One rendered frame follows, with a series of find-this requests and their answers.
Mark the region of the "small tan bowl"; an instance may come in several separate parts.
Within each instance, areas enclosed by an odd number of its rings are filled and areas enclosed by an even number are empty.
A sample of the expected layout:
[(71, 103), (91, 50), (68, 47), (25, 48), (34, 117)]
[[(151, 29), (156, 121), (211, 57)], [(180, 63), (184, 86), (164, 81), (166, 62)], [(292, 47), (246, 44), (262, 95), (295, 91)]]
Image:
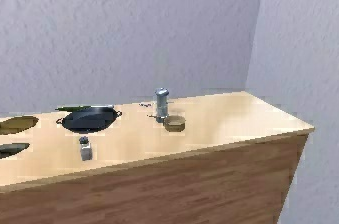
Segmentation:
[(185, 118), (178, 115), (171, 115), (164, 119), (164, 128), (169, 132), (181, 132), (185, 129)]

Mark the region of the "tall silver pepper mill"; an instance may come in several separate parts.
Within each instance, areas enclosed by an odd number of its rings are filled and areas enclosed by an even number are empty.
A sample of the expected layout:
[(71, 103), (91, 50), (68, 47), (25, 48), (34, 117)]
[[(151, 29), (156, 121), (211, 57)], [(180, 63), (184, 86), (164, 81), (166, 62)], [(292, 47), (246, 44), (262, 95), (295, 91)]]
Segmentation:
[(168, 116), (168, 95), (169, 91), (166, 88), (159, 88), (155, 91), (156, 94), (156, 121), (162, 123)]

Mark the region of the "black two-handled pan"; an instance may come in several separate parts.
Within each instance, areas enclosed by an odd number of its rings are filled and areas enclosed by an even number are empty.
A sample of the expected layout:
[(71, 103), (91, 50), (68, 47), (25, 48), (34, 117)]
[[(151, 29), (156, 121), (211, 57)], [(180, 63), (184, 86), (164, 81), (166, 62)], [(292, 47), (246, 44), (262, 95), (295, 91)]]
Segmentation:
[(107, 129), (121, 115), (113, 107), (89, 107), (71, 112), (56, 123), (71, 132), (88, 134)]

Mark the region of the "small grey salt shaker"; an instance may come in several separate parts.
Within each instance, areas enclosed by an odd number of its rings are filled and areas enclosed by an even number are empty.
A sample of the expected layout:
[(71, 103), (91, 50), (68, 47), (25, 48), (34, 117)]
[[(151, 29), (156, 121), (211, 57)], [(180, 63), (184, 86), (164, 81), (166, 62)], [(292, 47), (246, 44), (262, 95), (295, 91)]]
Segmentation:
[(93, 152), (89, 138), (87, 136), (82, 136), (79, 138), (80, 143), (80, 154), (83, 161), (91, 160), (93, 158)]

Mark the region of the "wooden kitchen counter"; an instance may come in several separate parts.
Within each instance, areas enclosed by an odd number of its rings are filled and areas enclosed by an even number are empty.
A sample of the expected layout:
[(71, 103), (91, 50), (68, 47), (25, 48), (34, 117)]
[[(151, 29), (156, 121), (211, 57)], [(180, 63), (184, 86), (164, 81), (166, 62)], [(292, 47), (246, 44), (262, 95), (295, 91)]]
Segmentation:
[(182, 131), (122, 105), (88, 161), (59, 113), (40, 114), (0, 160), (0, 224), (277, 224), (312, 126), (245, 92), (169, 110)]

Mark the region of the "olive round plate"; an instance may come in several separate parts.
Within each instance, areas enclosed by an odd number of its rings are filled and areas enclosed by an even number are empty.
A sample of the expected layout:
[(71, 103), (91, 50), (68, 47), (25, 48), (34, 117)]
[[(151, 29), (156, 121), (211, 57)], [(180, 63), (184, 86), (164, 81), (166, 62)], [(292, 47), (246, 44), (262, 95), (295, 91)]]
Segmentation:
[(0, 122), (0, 136), (17, 134), (34, 127), (39, 119), (35, 116), (18, 116)]

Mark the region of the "dark grey flat pan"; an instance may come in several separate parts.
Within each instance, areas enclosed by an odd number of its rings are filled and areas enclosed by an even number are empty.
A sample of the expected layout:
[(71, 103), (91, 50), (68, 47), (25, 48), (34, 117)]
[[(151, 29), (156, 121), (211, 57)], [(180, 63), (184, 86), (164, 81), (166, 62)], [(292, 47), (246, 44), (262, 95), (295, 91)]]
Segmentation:
[(0, 145), (0, 159), (13, 156), (30, 146), (29, 143), (10, 143)]

